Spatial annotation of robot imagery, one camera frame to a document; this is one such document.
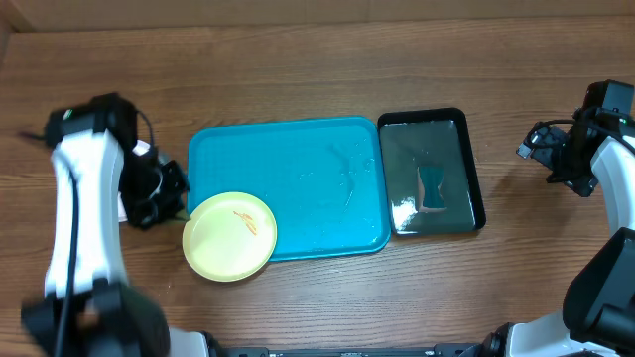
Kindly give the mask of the white plate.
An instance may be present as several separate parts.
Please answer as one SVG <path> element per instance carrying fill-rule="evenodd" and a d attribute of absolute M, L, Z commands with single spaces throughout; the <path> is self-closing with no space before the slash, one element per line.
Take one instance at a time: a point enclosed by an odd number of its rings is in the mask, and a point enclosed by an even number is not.
<path fill-rule="evenodd" d="M 145 154 L 147 154 L 150 150 L 150 144 L 142 141 L 142 140 L 138 140 L 136 143 L 136 146 L 133 148 L 133 153 L 136 156 L 143 156 Z M 123 200 L 122 200 L 122 194 L 118 193 L 118 221 L 120 223 L 122 222 L 126 222 L 127 221 L 127 214 L 125 212 L 125 208 L 123 205 Z"/>

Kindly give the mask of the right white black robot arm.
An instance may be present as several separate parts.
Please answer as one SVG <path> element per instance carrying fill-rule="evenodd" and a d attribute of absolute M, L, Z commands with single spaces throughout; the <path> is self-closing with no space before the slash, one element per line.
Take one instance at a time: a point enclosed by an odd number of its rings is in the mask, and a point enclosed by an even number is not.
<path fill-rule="evenodd" d="M 611 238 L 573 279 L 563 308 L 506 324 L 473 348 L 475 356 L 632 356 L 634 354 L 634 120 L 621 118 L 590 159 Z"/>

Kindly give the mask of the yellow plate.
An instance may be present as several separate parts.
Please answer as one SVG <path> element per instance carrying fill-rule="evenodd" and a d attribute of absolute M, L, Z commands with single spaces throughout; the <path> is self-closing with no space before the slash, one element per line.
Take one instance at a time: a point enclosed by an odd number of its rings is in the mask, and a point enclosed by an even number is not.
<path fill-rule="evenodd" d="M 248 193 L 226 192 L 192 212 L 182 245 L 188 264 L 200 276 L 231 283 L 261 270 L 277 237 L 276 219 L 265 202 Z"/>

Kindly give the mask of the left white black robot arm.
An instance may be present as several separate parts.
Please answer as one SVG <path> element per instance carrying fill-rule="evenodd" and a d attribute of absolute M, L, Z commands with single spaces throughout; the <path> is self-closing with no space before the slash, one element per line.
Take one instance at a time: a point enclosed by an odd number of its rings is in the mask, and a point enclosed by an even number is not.
<path fill-rule="evenodd" d="M 51 113 L 43 139 L 57 183 L 56 233 L 44 298 L 23 326 L 49 356 L 221 356 L 206 332 L 169 326 L 130 286 L 119 216 L 146 230 L 183 210 L 181 167 L 151 145 L 137 154 L 143 113 L 117 93 Z"/>

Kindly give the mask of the green dish sponge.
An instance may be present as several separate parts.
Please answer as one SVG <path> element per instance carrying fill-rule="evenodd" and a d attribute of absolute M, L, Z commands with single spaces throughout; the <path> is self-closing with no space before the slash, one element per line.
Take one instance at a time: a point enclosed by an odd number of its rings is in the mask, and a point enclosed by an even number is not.
<path fill-rule="evenodd" d="M 441 194 L 445 174 L 442 168 L 418 168 L 418 211 L 438 212 L 445 210 L 445 202 Z"/>

